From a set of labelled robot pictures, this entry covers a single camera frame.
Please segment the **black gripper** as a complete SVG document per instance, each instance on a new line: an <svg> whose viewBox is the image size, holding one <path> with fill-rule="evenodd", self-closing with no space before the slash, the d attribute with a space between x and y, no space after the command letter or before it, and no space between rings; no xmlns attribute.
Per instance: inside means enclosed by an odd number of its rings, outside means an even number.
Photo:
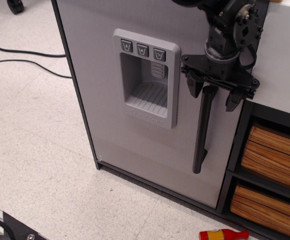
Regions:
<svg viewBox="0 0 290 240"><path fill-rule="evenodd" d="M260 81L243 69L235 59L216 61L206 55L181 56L181 73L187 78L190 94L197 98L205 82L230 91L226 111L233 112L246 98L253 99Z"/></svg>

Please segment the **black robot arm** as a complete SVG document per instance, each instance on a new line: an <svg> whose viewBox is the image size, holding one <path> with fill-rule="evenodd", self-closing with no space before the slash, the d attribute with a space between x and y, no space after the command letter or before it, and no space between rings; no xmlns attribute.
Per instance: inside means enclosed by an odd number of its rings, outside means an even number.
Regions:
<svg viewBox="0 0 290 240"><path fill-rule="evenodd" d="M209 35L204 55L184 54L181 72L193 97L205 82L228 90L226 110L232 112L241 100L252 99L260 82L249 73L257 61L253 44L263 28L254 0L177 0L178 5L205 12Z"/></svg>

